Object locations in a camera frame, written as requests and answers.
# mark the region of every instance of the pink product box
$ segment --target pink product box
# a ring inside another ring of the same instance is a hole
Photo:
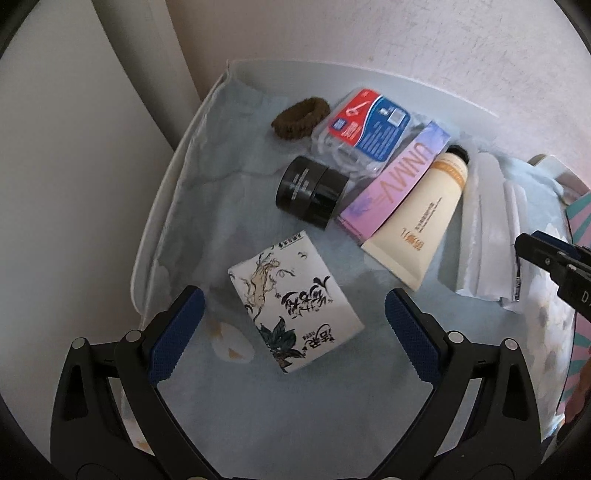
[[[398,208],[446,146],[450,135],[430,122],[339,215],[358,240],[368,240]]]

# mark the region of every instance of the cream tube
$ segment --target cream tube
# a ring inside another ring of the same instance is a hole
[[[413,290],[418,290],[452,219],[468,169],[457,146],[437,156],[390,218],[362,246]]]

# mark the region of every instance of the blue gripper pad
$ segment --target blue gripper pad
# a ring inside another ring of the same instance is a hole
[[[560,238],[556,238],[555,236],[549,235],[539,230],[532,233],[531,236],[537,238],[538,240],[542,240],[547,244],[552,245],[554,248],[562,250],[570,258],[579,261],[581,260],[581,256],[579,255],[579,252],[577,252],[577,248],[574,245],[568,244],[567,242],[563,242]]]
[[[394,290],[386,295],[384,307],[388,323],[402,344],[418,377],[436,387],[441,379],[437,348]]]
[[[161,380],[170,378],[204,312],[205,295],[196,288],[178,313],[170,319],[150,350],[148,379],[151,385],[156,386]]]

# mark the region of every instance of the white wall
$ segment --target white wall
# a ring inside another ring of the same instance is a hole
[[[105,33],[173,148],[201,104],[165,0],[93,0]]]
[[[554,0],[167,3],[202,97],[226,59],[386,70],[494,111],[504,150],[553,153],[591,184],[591,56]]]
[[[41,0],[0,60],[0,393],[45,455],[72,340],[139,324],[129,279],[172,154],[91,1]]]

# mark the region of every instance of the black jar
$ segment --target black jar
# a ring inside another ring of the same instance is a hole
[[[283,174],[275,205],[306,222],[326,228],[348,178],[314,160],[297,157]]]

